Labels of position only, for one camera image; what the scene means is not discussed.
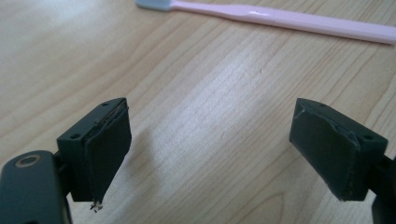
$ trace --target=metal ring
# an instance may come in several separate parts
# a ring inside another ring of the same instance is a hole
[[[19,159],[15,163],[15,166],[18,168],[24,168],[36,164],[39,160],[40,160],[39,155],[29,155]]]

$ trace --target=wood grain surface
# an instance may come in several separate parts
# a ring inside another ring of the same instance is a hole
[[[396,26],[393,0],[210,2]],[[383,135],[396,155],[389,45],[133,0],[2,0],[0,78],[1,166],[57,151],[56,138],[91,109],[127,97],[131,150],[103,210],[69,197],[77,224],[372,223],[372,192],[339,202],[289,142],[297,97]]]

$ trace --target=wooden table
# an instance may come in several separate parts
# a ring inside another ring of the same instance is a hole
[[[393,0],[251,4],[396,26]],[[372,223],[369,192],[342,203],[289,142],[295,100],[320,101],[388,138],[396,154],[393,46],[132,0],[0,2],[0,163],[126,96],[133,133],[95,214],[74,223]]]

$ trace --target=black rubber pad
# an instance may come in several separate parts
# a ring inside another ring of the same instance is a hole
[[[97,106],[57,139],[62,160],[72,168],[74,201],[103,200],[131,140],[125,98]]]
[[[327,105],[297,99],[290,142],[342,201],[364,200],[367,172],[388,140]]]

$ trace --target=pink toothbrush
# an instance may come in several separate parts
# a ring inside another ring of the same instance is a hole
[[[135,0],[140,7],[160,11],[183,10],[235,21],[246,21],[347,38],[396,44],[396,27],[315,16],[269,7],[212,5],[177,0]]]

